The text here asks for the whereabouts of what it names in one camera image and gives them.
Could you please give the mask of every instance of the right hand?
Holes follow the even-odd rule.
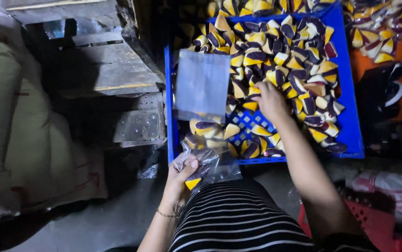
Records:
[[[260,89],[261,97],[254,97],[252,100],[258,102],[261,113],[275,127],[276,123],[283,122],[290,118],[285,98],[276,87],[270,82],[258,82],[254,86]]]

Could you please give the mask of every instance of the concrete floor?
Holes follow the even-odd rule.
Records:
[[[252,165],[245,170],[246,176],[260,182],[279,207],[297,219],[300,206],[288,198],[293,182],[285,164]],[[131,180],[126,177],[128,173],[124,176],[122,180]],[[24,243],[8,251],[102,252],[115,247],[138,246],[162,197],[165,178],[139,179],[133,183],[102,205],[90,205],[78,213],[50,221]]]

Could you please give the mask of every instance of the woman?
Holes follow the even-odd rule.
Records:
[[[377,251],[289,115],[284,97],[272,84],[255,87],[261,97],[254,100],[283,141],[315,243],[254,180],[205,184],[184,206],[184,181],[198,161],[187,158],[178,172],[180,155],[169,165],[162,201],[138,251]]]

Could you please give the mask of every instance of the left hand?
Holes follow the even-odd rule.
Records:
[[[183,153],[168,165],[168,177],[165,184],[164,195],[159,205],[159,211],[163,214],[176,216],[187,201],[187,194],[190,190],[185,186],[185,181],[198,169],[198,160],[193,154],[190,154],[182,165],[182,171],[179,171],[176,165],[182,162]]]

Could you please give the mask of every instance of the hand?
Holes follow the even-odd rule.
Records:
[[[180,209],[190,196],[190,190],[184,182],[198,169],[198,160],[193,154],[190,154],[182,164],[182,171],[179,171],[177,165],[183,161],[183,155],[184,153],[181,153],[168,165],[167,183],[159,205],[159,211],[166,215],[175,216],[179,214]]]
[[[280,124],[290,118],[285,98],[272,83],[258,82],[254,87],[260,89],[261,97],[254,97],[252,100],[258,102],[261,113],[276,128],[276,124]]]

